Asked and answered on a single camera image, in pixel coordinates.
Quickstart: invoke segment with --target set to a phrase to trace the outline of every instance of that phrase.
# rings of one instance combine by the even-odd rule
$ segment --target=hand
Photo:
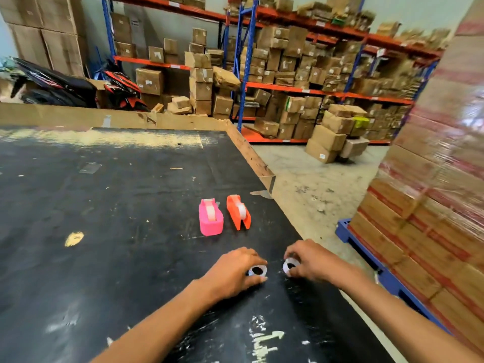
[[[267,280],[265,276],[245,275],[254,265],[267,265],[267,261],[260,258],[256,251],[242,247],[222,255],[200,281],[215,302],[235,297],[241,291]]]
[[[291,244],[284,254],[284,260],[292,254],[300,260],[299,266],[289,269],[291,277],[295,278],[327,280],[341,288],[342,283],[358,270],[312,239],[299,240]]]

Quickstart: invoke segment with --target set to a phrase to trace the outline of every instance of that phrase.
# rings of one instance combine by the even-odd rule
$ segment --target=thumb
[[[295,268],[290,268],[289,275],[291,276],[291,278],[302,278],[302,268],[302,265],[298,265]]]
[[[247,290],[248,288],[253,287],[254,285],[257,285],[257,284],[261,284],[266,280],[267,280],[267,277],[265,276],[260,276],[260,275],[247,276],[244,280],[244,285],[242,286],[242,290]]]

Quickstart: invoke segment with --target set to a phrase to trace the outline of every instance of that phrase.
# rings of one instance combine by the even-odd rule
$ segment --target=person's left hand
[[[265,276],[246,276],[254,265],[267,265],[255,250],[242,247],[222,255],[200,278],[215,302],[235,297],[241,291],[267,280]]]

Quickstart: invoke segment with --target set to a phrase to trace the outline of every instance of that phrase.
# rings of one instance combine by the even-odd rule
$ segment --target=orange tape dispenser
[[[227,210],[234,221],[237,230],[240,230],[240,224],[242,221],[244,222],[245,229],[250,228],[249,210],[247,210],[244,203],[240,202],[239,195],[227,196]]]

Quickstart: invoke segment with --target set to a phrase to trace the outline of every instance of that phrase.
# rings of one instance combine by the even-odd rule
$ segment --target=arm
[[[483,362],[454,337],[369,280],[357,267],[313,240],[292,244],[284,259],[291,254],[301,260],[299,266],[290,269],[292,277],[327,280],[347,293],[410,363]]]
[[[92,360],[92,363],[159,363],[190,326],[214,304],[263,283],[266,277],[245,276],[254,265],[267,265],[245,247],[222,255],[200,279],[159,308]]]

